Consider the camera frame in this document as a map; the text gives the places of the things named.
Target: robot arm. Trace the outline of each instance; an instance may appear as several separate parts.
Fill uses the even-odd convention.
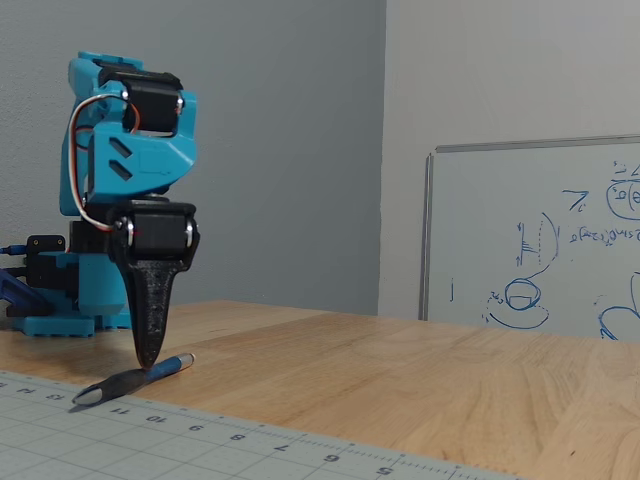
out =
[[[62,148],[60,211],[71,252],[106,253],[127,291],[136,353],[151,368],[164,339],[173,279],[198,246],[195,207],[163,195],[196,160],[195,96],[142,62],[81,52]]]

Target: red wire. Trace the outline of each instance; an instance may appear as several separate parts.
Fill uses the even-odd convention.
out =
[[[133,103],[130,103],[128,100],[125,100],[124,98],[121,97],[116,97],[115,95],[113,96],[113,98],[118,98],[120,100],[122,100],[123,102],[126,102],[128,105],[131,106],[131,108],[133,109],[133,113],[136,116],[136,120],[133,124],[133,128],[129,131],[129,133],[135,133],[138,128],[140,127],[140,111],[136,108],[136,106]],[[93,99],[91,102],[86,103],[83,107],[82,110],[84,110],[85,108],[87,108],[89,105],[94,104],[95,102],[99,102],[104,100],[104,98],[95,98]],[[78,192],[78,142],[76,139],[76,133],[78,130],[84,130],[84,128],[82,129],[78,129],[76,127],[77,123],[78,123],[78,117],[80,117],[80,112],[78,112],[78,114],[76,115],[76,118],[74,119],[72,125],[71,125],[71,131],[75,132],[71,138],[69,139],[69,141],[71,142],[71,172],[73,173],[72,178],[75,180],[71,186],[73,192],[76,193],[76,195],[78,196],[78,198],[80,197],[80,193]],[[104,229],[104,228],[100,228],[100,227],[96,227],[99,230],[102,230],[103,232],[109,232],[111,231],[110,229]]]
[[[78,127],[78,129],[76,130],[76,134],[78,133],[88,133],[88,132],[93,132],[93,128],[92,127]],[[80,150],[81,152],[88,152],[89,148],[83,146],[83,145],[78,145],[78,150]]]

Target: cutting mat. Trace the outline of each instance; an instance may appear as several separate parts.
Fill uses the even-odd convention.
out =
[[[0,371],[3,480],[516,480],[392,450]]]

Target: blue pen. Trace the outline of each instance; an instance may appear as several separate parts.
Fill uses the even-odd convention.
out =
[[[156,363],[148,371],[139,368],[117,373],[100,383],[82,390],[73,398],[73,403],[88,407],[122,397],[123,395],[130,395],[145,385],[189,368],[195,360],[196,357],[192,353],[181,353]]]

